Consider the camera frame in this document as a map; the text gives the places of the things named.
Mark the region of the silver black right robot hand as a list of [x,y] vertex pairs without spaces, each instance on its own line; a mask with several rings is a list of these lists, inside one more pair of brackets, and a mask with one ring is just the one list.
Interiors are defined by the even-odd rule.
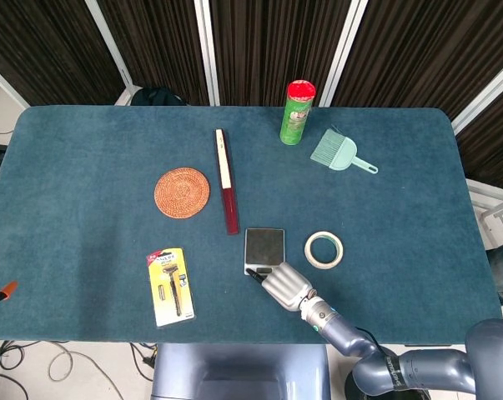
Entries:
[[274,267],[270,273],[259,273],[258,268],[253,270],[250,267],[245,273],[290,312],[300,311],[304,303],[317,295],[310,281],[287,262]]

